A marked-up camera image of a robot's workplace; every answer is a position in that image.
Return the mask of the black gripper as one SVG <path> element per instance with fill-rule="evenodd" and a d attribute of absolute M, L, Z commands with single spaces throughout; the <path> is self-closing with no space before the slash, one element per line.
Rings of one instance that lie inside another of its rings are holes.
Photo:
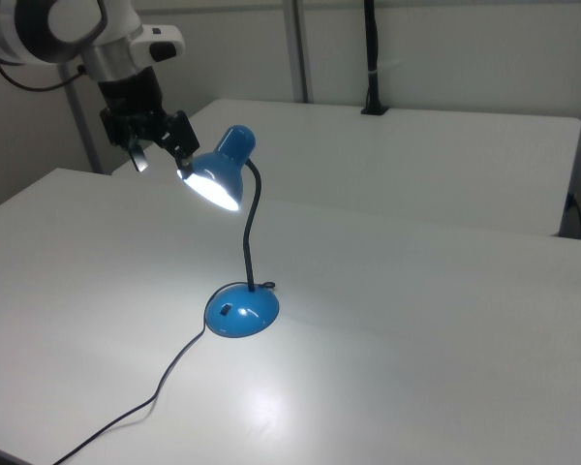
<path fill-rule="evenodd" d="M 98 86 L 107 105 L 100 116 L 108 138 L 128 153 L 135 170 L 144 172 L 149 166 L 139 139 L 159 139 L 158 145 L 174 159 L 179 178 L 187 179 L 199 140 L 184 111 L 164 111 L 153 68 Z"/>

